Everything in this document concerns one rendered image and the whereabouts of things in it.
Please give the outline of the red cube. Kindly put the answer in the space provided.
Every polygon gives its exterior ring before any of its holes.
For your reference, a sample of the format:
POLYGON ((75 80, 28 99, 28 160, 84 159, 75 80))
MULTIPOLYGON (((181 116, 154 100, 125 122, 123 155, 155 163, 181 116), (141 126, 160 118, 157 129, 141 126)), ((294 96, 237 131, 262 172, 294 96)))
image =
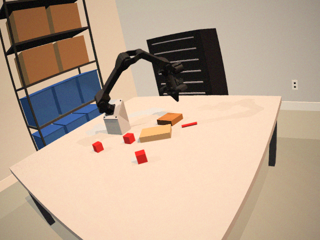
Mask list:
POLYGON ((123 136, 125 144, 132 144, 136 139, 133 133, 127 133, 123 136))
POLYGON ((97 142, 95 142, 94 144, 92 144, 92 147, 93 147, 93 150, 94 150, 96 153, 99 153, 99 152, 101 152, 101 151, 104 150, 102 143, 99 142, 99 141, 97 141, 97 142))
POLYGON ((136 160, 138 162, 138 165, 148 162, 148 159, 147 159, 147 156, 146 156, 144 149, 140 150, 140 151, 136 151, 135 156, 136 156, 136 160))

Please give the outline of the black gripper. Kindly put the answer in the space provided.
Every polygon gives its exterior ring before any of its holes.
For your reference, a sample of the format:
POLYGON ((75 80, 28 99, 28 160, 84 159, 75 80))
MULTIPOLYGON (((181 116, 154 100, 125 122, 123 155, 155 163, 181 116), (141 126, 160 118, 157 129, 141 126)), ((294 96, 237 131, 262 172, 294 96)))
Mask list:
POLYGON ((166 83, 165 86, 160 88, 160 93, 163 94, 165 91, 167 91, 168 95, 170 95, 172 98, 174 98, 177 102, 179 102, 179 93, 187 89, 186 84, 178 85, 175 82, 176 77, 170 77, 169 79, 164 79, 164 83, 166 83))

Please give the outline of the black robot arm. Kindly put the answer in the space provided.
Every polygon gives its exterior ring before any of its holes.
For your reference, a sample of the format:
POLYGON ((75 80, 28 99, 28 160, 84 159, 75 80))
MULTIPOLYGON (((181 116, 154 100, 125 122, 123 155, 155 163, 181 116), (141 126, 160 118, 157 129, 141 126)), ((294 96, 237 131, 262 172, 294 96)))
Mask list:
POLYGON ((105 113, 105 116, 114 114, 116 104, 109 103, 109 101, 111 100, 109 93, 122 72, 125 71, 130 65, 135 64, 140 59, 144 59, 148 62, 158 65, 161 69, 158 69, 157 73, 162 74, 164 80, 171 78, 173 74, 176 75, 185 70, 180 61, 172 64, 166 58, 157 57, 142 50, 141 48, 120 53, 115 61, 115 67, 109 75, 103 88, 99 90, 94 96, 94 100, 96 101, 96 106, 98 107, 98 111, 100 114, 105 113), (134 57, 131 58, 130 56, 134 57))

